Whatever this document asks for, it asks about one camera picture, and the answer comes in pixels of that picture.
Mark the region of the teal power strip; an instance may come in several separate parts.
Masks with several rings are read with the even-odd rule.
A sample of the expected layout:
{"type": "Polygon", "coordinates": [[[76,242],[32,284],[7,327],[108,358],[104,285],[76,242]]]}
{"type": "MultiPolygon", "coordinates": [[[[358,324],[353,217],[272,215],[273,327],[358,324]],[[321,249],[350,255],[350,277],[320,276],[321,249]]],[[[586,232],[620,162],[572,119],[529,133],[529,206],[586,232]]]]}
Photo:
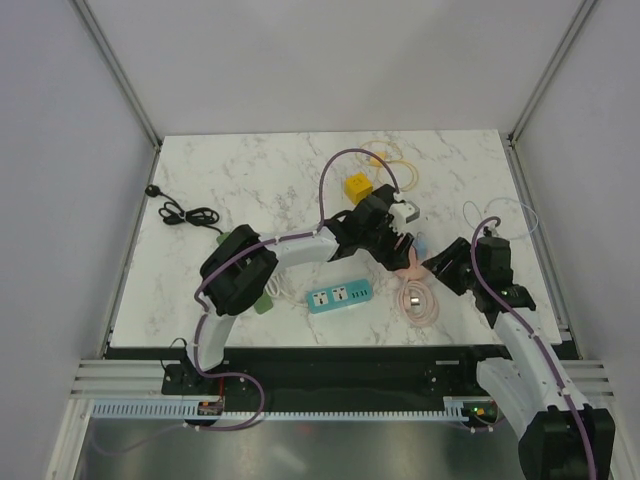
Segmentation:
{"type": "Polygon", "coordinates": [[[367,279],[321,288],[306,296],[309,312],[314,315],[359,305],[372,298],[373,288],[367,279]]]}

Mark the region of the blue plug adapter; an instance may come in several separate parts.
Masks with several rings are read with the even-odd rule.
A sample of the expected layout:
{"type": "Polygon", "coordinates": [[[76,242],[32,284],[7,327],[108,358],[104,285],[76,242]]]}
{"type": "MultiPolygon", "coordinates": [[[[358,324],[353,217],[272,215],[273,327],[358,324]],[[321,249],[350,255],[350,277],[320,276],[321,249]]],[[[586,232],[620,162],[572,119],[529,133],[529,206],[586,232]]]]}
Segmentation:
{"type": "Polygon", "coordinates": [[[423,232],[419,232],[414,240],[414,248],[419,258],[426,258],[428,256],[428,245],[426,241],[426,235],[423,232]]]}

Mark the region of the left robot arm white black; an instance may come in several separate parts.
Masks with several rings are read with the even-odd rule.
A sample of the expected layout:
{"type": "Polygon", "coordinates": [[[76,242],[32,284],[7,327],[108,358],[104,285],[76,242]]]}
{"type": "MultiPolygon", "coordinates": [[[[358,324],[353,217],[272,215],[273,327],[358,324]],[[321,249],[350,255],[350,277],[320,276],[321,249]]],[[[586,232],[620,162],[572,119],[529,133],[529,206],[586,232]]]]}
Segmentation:
{"type": "Polygon", "coordinates": [[[410,266],[414,235],[409,224],[419,208],[388,184],[351,210],[306,230],[259,234],[247,224],[231,231],[200,267],[194,300],[203,314],[187,348],[185,382],[208,393],[219,382],[219,366],[236,318],[252,308],[271,277],[308,263],[335,262],[364,250],[390,272],[410,266]]]}

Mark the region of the green power strip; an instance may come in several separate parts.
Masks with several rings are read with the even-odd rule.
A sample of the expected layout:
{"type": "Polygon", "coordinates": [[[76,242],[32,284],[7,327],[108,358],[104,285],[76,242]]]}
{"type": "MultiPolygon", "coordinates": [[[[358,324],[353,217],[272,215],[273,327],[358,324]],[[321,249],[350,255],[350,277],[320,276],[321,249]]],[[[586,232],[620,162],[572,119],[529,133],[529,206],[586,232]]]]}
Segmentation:
{"type": "Polygon", "coordinates": [[[221,267],[230,264],[209,284],[219,315],[239,315],[262,295],[277,259],[249,225],[236,227],[216,249],[212,258],[221,267]]]}

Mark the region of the small orange charger plug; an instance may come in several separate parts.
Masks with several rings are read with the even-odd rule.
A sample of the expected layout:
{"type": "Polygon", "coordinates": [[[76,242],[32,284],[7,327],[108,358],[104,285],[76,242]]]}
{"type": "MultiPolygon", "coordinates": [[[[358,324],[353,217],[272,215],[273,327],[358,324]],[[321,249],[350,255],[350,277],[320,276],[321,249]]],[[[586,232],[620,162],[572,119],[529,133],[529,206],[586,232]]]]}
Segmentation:
{"type": "Polygon", "coordinates": [[[374,152],[369,156],[370,164],[378,164],[380,160],[385,161],[387,158],[387,153],[384,151],[374,152]]]}

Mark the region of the yellow cube socket adapter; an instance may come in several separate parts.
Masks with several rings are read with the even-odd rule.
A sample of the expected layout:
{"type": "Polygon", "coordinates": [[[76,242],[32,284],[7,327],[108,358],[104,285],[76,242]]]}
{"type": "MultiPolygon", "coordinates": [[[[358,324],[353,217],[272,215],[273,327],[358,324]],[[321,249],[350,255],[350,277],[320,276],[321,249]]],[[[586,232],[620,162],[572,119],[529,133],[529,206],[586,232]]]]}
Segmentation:
{"type": "Polygon", "coordinates": [[[353,205],[357,205],[373,191],[373,184],[363,173],[349,176],[344,182],[344,192],[353,205]]]}

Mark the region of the pink round socket base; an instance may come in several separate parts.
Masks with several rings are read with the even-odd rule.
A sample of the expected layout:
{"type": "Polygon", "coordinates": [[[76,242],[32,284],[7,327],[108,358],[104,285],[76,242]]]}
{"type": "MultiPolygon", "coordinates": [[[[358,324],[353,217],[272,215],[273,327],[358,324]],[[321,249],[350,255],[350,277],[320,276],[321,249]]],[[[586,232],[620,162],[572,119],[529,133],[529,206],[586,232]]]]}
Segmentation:
{"type": "Polygon", "coordinates": [[[405,269],[394,271],[394,275],[406,281],[422,281],[430,271],[424,267],[418,259],[417,251],[414,247],[409,249],[409,266],[405,269]]]}

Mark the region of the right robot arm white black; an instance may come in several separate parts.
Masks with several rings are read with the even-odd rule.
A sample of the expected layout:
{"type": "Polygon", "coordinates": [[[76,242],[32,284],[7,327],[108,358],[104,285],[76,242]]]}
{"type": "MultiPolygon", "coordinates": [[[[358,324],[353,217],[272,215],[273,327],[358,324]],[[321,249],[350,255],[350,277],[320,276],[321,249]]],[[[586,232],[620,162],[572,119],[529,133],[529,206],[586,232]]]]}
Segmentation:
{"type": "Polygon", "coordinates": [[[424,267],[476,308],[506,347],[507,358],[472,359],[458,368],[467,392],[490,394],[518,437],[528,479],[606,479],[615,422],[592,406],[563,367],[544,334],[536,304],[515,283],[508,240],[456,239],[424,267]]]}

